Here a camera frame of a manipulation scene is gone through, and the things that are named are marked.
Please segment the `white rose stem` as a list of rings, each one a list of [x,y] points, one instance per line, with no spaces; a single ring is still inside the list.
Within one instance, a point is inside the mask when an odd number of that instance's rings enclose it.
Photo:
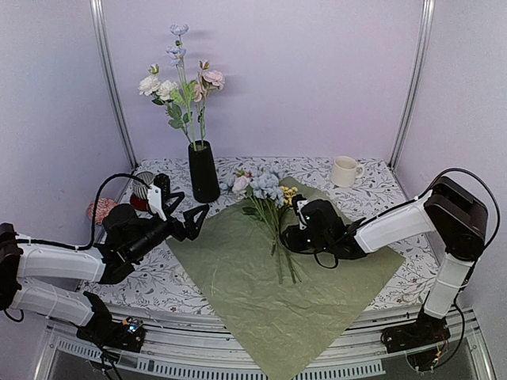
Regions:
[[[138,84],[140,96],[149,97],[151,102],[165,109],[168,124],[175,130],[181,130],[189,144],[193,144],[189,134],[189,115],[184,116],[182,107],[185,106],[183,92],[177,82],[162,80],[160,66],[150,65],[148,75]]]

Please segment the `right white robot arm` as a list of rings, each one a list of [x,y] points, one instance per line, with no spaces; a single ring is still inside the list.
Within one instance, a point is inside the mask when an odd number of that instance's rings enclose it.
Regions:
[[[359,260],[394,244],[427,245],[433,261],[433,282],[421,303],[424,314],[410,327],[410,339],[426,345],[440,332],[440,322],[465,288],[484,253],[486,205],[442,173],[418,196],[377,216],[347,222],[325,199],[297,196],[296,222],[280,234],[292,253],[329,253],[336,260]]]

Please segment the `peach paper flower bouquet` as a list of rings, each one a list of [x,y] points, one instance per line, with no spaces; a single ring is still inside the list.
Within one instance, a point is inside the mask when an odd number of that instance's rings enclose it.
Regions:
[[[276,260],[279,282],[283,282],[286,268],[291,281],[298,283],[301,278],[292,263],[291,254],[283,247],[280,239],[283,217],[290,208],[283,205],[283,192],[280,190],[283,184],[280,181],[281,171],[277,166],[271,165],[250,171],[238,169],[221,180],[219,186],[223,192],[247,200],[248,204],[242,207],[242,213],[266,227],[270,236],[270,254]]]

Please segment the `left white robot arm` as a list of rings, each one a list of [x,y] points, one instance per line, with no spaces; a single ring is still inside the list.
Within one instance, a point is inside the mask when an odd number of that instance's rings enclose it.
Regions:
[[[107,233],[102,244],[89,249],[42,243],[21,237],[13,224],[1,225],[1,308],[30,310],[48,317],[86,326],[102,344],[112,343],[117,326],[98,313],[101,300],[81,293],[69,293],[41,282],[43,277],[82,279],[99,284],[117,284],[135,270],[143,258],[167,238],[195,240],[209,211],[207,204],[194,207],[178,220],[172,216],[184,199],[183,192],[162,203],[156,192],[156,214],[141,218],[129,203],[116,205],[103,219]]]

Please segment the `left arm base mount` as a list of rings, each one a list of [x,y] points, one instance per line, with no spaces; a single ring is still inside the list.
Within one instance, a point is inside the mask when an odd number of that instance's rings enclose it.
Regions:
[[[141,320],[127,317],[114,321],[106,305],[100,298],[88,291],[83,295],[90,301],[93,315],[90,321],[79,326],[76,337],[89,341],[99,348],[117,348],[123,351],[139,353],[146,336]]]

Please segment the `small blue flower stem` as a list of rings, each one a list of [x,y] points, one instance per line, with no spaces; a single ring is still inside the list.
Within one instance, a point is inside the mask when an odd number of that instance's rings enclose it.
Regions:
[[[191,109],[191,101],[193,100],[193,88],[195,83],[189,82],[186,78],[185,71],[185,54],[186,50],[183,45],[182,37],[187,33],[189,27],[187,25],[171,25],[170,33],[176,37],[173,46],[166,49],[170,57],[170,66],[174,67],[178,78],[179,88],[170,91],[173,106],[169,111],[169,115],[173,118],[170,125],[176,129],[183,130],[192,150],[197,151],[195,128],[193,125],[193,112]]]

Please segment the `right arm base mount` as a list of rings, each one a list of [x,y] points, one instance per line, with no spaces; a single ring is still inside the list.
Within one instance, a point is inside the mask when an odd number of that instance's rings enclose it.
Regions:
[[[408,364],[414,370],[427,372],[434,370],[442,359],[450,337],[445,317],[431,317],[421,309],[414,322],[385,328],[381,332],[380,341],[388,353],[429,346],[427,350],[414,351],[406,356]]]

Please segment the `pink rose stem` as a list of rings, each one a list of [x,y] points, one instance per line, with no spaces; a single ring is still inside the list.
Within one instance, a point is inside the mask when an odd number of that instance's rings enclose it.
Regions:
[[[204,145],[206,137],[205,112],[210,94],[220,91],[225,86],[225,76],[218,70],[212,70],[208,60],[200,61],[200,71],[197,73],[196,86],[194,88],[194,103],[197,112],[197,122],[200,128],[200,144]]]

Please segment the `green and peach wrapping paper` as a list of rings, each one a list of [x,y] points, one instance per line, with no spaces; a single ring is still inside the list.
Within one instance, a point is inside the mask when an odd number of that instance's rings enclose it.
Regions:
[[[168,240],[170,251],[212,310],[271,379],[290,379],[320,356],[372,303],[404,263],[384,248],[359,260],[272,254],[267,226],[245,215],[246,201],[207,218],[194,241]]]

